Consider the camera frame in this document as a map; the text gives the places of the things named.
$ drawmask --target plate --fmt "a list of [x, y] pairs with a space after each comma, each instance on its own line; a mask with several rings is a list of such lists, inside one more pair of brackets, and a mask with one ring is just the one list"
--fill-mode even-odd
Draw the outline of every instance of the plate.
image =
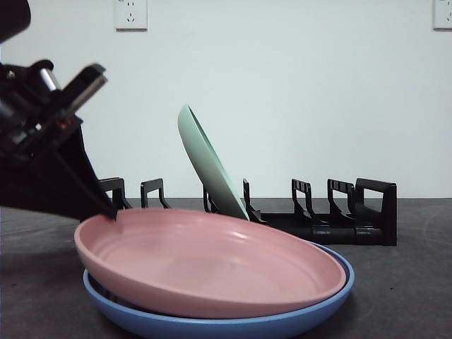
[[220, 213], [249, 220], [229, 175], [190, 106], [182, 107], [177, 126], [186, 154]]
[[132, 304], [177, 316], [244, 318], [301, 309], [338, 292], [342, 266], [288, 233], [226, 215], [135, 208], [75, 233], [82, 262]]
[[322, 302], [283, 314], [247, 319], [188, 319], [139, 311], [109, 300], [90, 282], [88, 272], [83, 283], [98, 309], [118, 326], [148, 339], [288, 339], [323, 323], [332, 316], [352, 289], [352, 266], [334, 251], [317, 245], [338, 260], [347, 275], [343, 289]]

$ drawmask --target mint green plate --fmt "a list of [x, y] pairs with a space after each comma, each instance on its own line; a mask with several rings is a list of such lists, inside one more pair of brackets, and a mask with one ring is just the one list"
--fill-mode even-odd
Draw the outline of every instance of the mint green plate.
[[177, 126], [186, 154], [221, 214], [249, 220], [231, 179], [190, 106], [182, 107]]

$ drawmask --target wall socket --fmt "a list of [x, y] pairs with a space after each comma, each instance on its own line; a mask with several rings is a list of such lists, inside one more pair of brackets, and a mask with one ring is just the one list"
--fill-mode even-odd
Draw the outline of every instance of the wall socket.
[[434, 0], [433, 29], [452, 30], [452, 0]]
[[114, 0], [114, 22], [117, 32], [148, 30], [147, 0]]

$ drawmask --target dark tabletop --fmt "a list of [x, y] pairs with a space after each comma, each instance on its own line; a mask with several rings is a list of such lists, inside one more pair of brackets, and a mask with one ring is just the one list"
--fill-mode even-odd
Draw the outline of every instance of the dark tabletop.
[[[198, 199], [168, 200], [202, 208]], [[291, 210], [287, 199], [254, 205]], [[77, 225], [1, 208], [0, 338], [138, 338], [107, 320], [85, 292]], [[300, 338], [452, 338], [452, 199], [400, 199], [396, 247], [328, 247], [352, 264], [355, 286], [337, 314]]]

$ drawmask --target dish rack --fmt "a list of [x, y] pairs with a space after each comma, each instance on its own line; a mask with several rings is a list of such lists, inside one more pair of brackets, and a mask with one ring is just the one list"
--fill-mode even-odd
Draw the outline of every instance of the dish rack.
[[[101, 179], [104, 191], [112, 191], [113, 204], [118, 208], [130, 208], [124, 194], [122, 178]], [[314, 212], [311, 184], [292, 179], [293, 213], [269, 213], [255, 209], [251, 205], [249, 182], [243, 180], [246, 212], [250, 221], [274, 227], [317, 244], [356, 244], [356, 245], [397, 245], [397, 185], [389, 182], [358, 178], [356, 184], [328, 179], [328, 213]], [[364, 190], [383, 194], [381, 210], [365, 204]], [[147, 208], [148, 193], [159, 191], [159, 200], [164, 208], [171, 208], [165, 200], [163, 179], [141, 183], [141, 207]], [[333, 192], [347, 195], [349, 213], [343, 212], [336, 204]], [[304, 194], [305, 208], [297, 197]], [[220, 213], [215, 201], [203, 187], [203, 206], [208, 213]]]

